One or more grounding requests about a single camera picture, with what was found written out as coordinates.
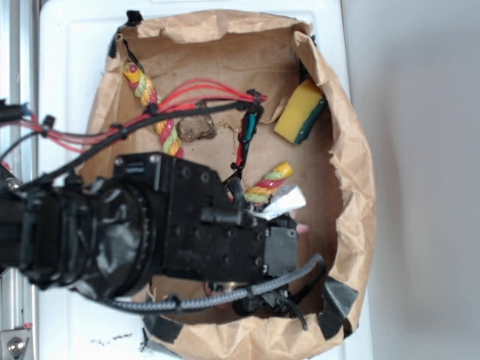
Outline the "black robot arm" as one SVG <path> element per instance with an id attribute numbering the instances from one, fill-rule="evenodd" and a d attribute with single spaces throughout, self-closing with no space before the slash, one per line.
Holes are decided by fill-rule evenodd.
<path id="1" fill-rule="evenodd" d="M 43 290 L 103 301 L 155 276 L 258 284 L 296 263 L 290 217 L 257 217 L 214 170 L 165 154 L 122 155 L 90 185 L 71 175 L 1 192 L 1 264 Z"/>

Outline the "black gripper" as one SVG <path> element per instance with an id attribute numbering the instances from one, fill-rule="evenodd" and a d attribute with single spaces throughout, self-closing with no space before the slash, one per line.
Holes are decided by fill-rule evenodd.
<path id="1" fill-rule="evenodd" d="M 258 284 L 296 267 L 296 223 L 265 220 L 230 199 L 207 166 L 157 152 L 123 154 L 113 183 L 122 194 L 120 233 L 136 254 L 126 262 L 116 296 L 128 296 L 155 275 Z"/>

